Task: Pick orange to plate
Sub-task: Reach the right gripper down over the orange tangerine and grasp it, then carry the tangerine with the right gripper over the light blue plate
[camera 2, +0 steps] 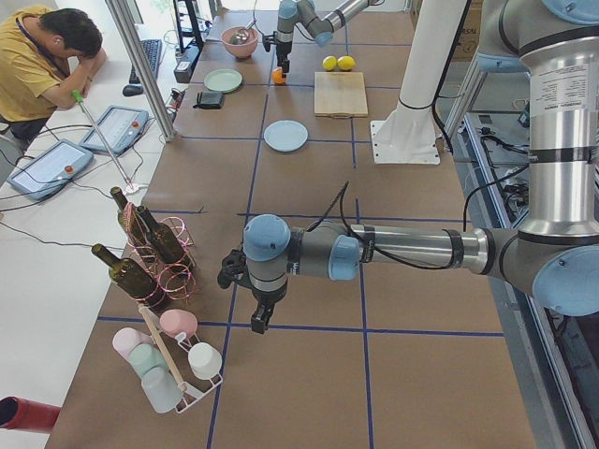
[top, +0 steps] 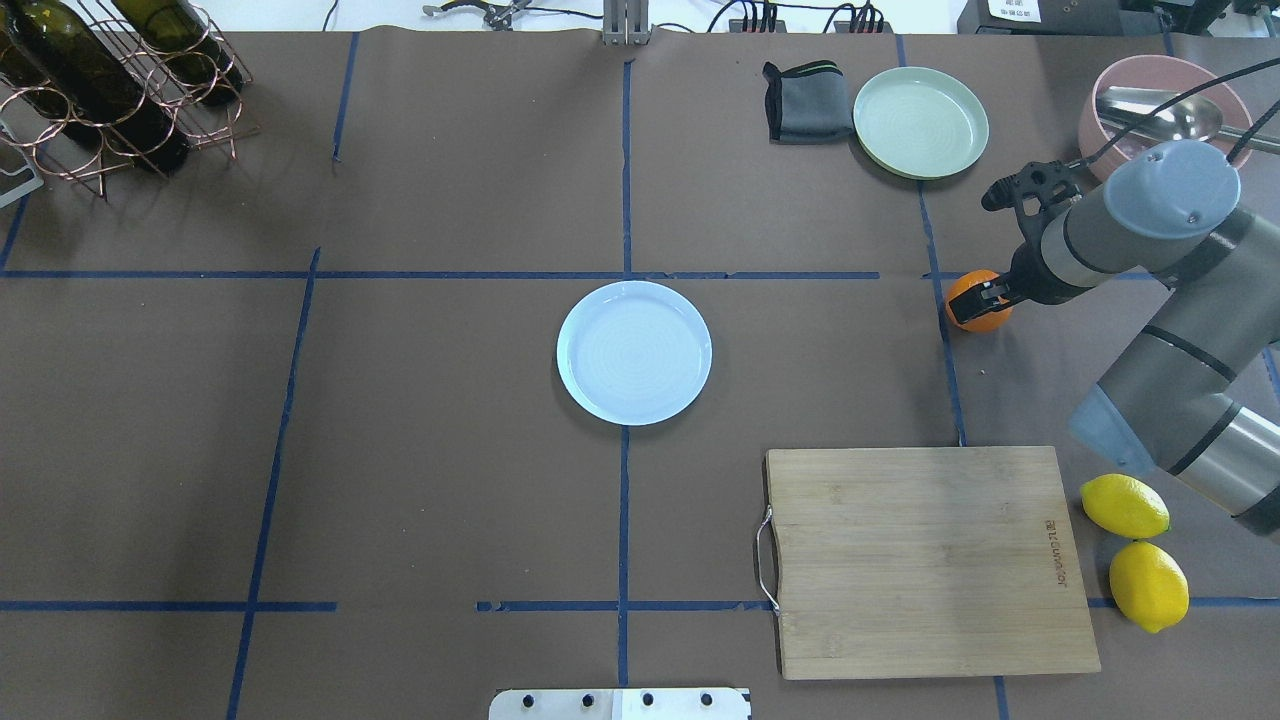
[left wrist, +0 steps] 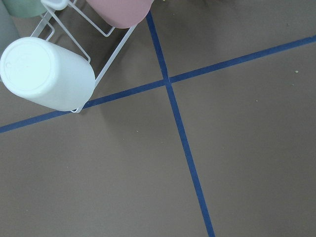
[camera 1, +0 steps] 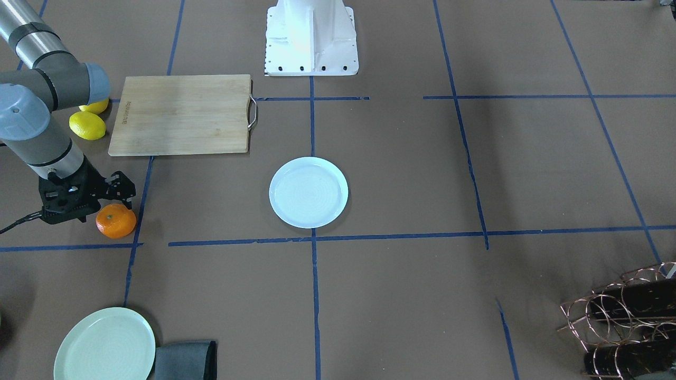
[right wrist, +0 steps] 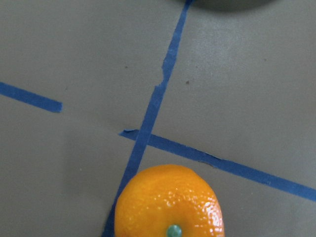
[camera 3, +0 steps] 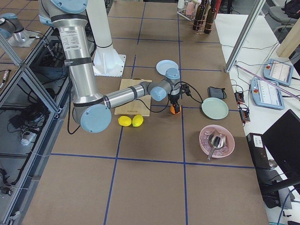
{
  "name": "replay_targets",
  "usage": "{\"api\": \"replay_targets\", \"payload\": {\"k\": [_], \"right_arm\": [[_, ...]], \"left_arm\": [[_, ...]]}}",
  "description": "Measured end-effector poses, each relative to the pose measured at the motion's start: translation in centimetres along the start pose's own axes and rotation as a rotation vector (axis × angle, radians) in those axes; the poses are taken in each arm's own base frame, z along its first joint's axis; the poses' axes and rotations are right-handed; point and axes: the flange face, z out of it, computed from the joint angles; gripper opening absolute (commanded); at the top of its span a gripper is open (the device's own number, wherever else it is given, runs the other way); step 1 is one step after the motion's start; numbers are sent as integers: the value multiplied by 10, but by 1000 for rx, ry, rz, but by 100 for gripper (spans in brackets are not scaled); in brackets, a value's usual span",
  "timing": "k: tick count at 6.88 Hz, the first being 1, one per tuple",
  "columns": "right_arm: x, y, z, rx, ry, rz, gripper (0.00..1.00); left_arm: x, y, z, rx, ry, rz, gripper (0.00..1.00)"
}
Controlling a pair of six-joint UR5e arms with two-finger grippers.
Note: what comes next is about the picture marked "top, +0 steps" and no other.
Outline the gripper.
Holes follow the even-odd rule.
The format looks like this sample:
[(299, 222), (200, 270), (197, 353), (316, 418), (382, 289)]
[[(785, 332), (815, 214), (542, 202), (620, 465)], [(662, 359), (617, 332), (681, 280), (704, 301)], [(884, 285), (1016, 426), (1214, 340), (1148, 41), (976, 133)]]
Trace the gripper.
[[(1006, 290), (1021, 301), (1060, 305), (1083, 295), (1085, 287), (1057, 278), (1038, 249), (1020, 245), (1005, 274)], [(995, 282), (954, 282), (948, 287), (948, 320), (955, 327), (1002, 327), (1012, 309)]]

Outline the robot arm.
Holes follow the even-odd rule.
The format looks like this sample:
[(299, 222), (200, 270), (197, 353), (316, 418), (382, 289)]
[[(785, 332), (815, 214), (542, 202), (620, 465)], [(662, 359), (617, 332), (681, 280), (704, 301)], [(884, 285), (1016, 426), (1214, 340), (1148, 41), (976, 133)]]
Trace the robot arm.
[(1033, 161), (988, 188), (983, 208), (1014, 210), (1023, 242), (1005, 273), (946, 301), (948, 319), (970, 329), (1147, 272), (1167, 297), (1085, 393), (1071, 433), (1115, 468), (1165, 471), (1275, 541), (1277, 424), (1228, 388), (1277, 342), (1276, 224), (1242, 206), (1239, 172), (1211, 143), (1147, 149), (1091, 192), (1074, 170)]

